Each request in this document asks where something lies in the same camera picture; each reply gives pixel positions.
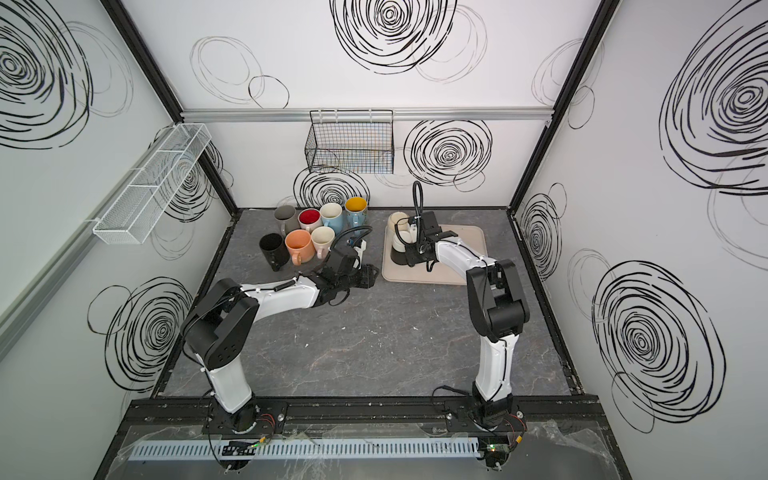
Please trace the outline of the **pink mug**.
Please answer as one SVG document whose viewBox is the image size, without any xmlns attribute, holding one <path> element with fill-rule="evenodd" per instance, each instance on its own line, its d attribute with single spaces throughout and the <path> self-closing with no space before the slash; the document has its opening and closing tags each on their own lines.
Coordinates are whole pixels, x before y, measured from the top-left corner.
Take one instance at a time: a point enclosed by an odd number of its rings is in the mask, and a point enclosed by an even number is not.
<svg viewBox="0 0 768 480">
<path fill-rule="evenodd" d="M 327 257 L 335 236 L 335 231 L 327 226 L 320 226 L 312 231 L 311 240 L 318 259 L 324 260 Z"/>
</svg>

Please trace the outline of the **beige plastic tray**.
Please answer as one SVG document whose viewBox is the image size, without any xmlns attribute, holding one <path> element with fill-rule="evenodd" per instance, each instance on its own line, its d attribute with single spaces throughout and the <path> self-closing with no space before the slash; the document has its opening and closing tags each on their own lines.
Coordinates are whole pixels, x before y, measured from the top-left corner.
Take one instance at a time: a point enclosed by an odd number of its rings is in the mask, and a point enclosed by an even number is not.
<svg viewBox="0 0 768 480">
<path fill-rule="evenodd" d="M 427 271 L 426 263 L 420 263 L 414 267 L 396 264 L 394 262 L 396 251 L 393 249 L 394 231 L 387 229 L 382 262 L 384 279 L 395 283 L 464 286 L 466 271 L 474 267 L 492 265 L 495 262 L 487 253 L 485 235 L 481 228 L 469 225 L 442 225 L 442 229 L 451 230 L 457 234 L 457 237 L 450 237 L 448 241 L 458 243 L 458 246 L 441 244 L 438 248 L 439 259 L 430 272 Z"/>
</svg>

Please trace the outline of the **cream peach mug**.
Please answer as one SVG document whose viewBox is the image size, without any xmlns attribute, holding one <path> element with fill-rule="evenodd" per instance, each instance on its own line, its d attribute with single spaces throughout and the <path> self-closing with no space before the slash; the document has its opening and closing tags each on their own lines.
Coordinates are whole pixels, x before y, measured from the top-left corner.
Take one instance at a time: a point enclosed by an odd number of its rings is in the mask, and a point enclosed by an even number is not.
<svg viewBox="0 0 768 480">
<path fill-rule="evenodd" d="M 291 257 L 291 262 L 295 266 L 300 266 L 312 261 L 315 258 L 316 251 L 312 241 L 311 233 L 304 229 L 297 229 L 287 234 L 285 246 Z"/>
</svg>

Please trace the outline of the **light blue mug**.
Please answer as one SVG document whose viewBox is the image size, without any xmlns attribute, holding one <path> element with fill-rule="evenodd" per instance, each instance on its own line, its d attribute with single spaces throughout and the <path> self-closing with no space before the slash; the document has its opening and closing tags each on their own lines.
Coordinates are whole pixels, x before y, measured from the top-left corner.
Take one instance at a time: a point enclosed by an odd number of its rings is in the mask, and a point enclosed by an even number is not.
<svg viewBox="0 0 768 480">
<path fill-rule="evenodd" d="M 339 235 L 344 229 L 344 209 L 335 202 L 324 204 L 320 208 L 322 223 L 331 228 L 336 235 Z"/>
</svg>

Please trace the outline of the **white red mug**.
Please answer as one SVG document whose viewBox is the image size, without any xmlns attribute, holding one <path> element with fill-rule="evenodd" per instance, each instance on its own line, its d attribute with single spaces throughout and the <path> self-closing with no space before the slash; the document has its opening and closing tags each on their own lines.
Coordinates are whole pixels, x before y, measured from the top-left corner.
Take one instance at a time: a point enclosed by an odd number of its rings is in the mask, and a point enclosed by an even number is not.
<svg viewBox="0 0 768 480">
<path fill-rule="evenodd" d="M 322 215 L 320 211 L 315 208 L 302 210 L 298 215 L 298 221 L 300 227 L 309 233 L 312 233 L 317 228 L 323 226 Z"/>
</svg>

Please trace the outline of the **blue butterfly mug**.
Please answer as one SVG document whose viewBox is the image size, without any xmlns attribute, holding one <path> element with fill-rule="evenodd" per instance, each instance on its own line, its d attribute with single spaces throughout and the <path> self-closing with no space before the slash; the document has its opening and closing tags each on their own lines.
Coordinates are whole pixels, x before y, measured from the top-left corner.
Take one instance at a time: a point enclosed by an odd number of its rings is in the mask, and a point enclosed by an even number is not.
<svg viewBox="0 0 768 480">
<path fill-rule="evenodd" d="M 349 198 L 344 205 L 345 222 L 348 229 L 361 227 L 366 223 L 368 202 L 365 198 Z"/>
</svg>

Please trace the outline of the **grey mug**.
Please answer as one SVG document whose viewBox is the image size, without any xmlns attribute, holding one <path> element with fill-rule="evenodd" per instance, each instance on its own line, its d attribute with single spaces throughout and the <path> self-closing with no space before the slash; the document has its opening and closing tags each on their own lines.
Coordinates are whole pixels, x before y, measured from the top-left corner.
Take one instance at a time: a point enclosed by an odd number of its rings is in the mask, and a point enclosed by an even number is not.
<svg viewBox="0 0 768 480">
<path fill-rule="evenodd" d="M 274 218 L 278 224 L 280 235 L 285 238 L 295 230 L 300 230 L 297 209 L 290 204 L 279 206 L 274 211 Z"/>
</svg>

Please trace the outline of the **white black mug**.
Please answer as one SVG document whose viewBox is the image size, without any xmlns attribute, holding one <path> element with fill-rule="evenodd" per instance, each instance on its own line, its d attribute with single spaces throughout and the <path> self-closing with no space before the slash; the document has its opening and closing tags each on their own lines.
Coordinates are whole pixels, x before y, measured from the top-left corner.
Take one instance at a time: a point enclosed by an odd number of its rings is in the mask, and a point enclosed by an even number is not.
<svg viewBox="0 0 768 480">
<path fill-rule="evenodd" d="M 390 250 L 390 259 L 396 265 L 404 266 L 408 264 L 405 253 L 395 249 Z"/>
</svg>

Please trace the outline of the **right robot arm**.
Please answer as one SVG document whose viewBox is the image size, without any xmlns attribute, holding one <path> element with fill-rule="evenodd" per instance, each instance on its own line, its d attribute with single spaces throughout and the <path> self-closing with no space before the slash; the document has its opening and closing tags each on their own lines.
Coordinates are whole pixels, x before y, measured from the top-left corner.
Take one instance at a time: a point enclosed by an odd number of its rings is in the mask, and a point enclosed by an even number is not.
<svg viewBox="0 0 768 480">
<path fill-rule="evenodd" d="M 514 348 L 530 319 L 516 266 L 468 246 L 455 232 L 444 231 L 431 211 L 396 223 L 395 237 L 404 246 L 410 267 L 440 263 L 466 281 L 471 323 L 481 338 L 478 374 L 470 394 L 473 421 L 484 429 L 516 411 L 512 395 Z"/>
</svg>

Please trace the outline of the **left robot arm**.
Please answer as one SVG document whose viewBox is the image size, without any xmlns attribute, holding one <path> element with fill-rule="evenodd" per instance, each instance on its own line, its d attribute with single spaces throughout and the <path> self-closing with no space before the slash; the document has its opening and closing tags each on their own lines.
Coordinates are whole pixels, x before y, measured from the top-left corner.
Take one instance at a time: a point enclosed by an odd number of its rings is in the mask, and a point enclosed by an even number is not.
<svg viewBox="0 0 768 480">
<path fill-rule="evenodd" d="M 379 268 L 361 260 L 357 249 L 342 246 L 307 273 L 261 284 L 223 278 L 210 288 L 188 314 L 181 336 L 204 369 L 213 399 L 235 433 L 252 430 L 259 411 L 241 360 L 253 325 L 284 312 L 330 304 L 340 293 L 370 289 L 379 273 Z"/>
</svg>

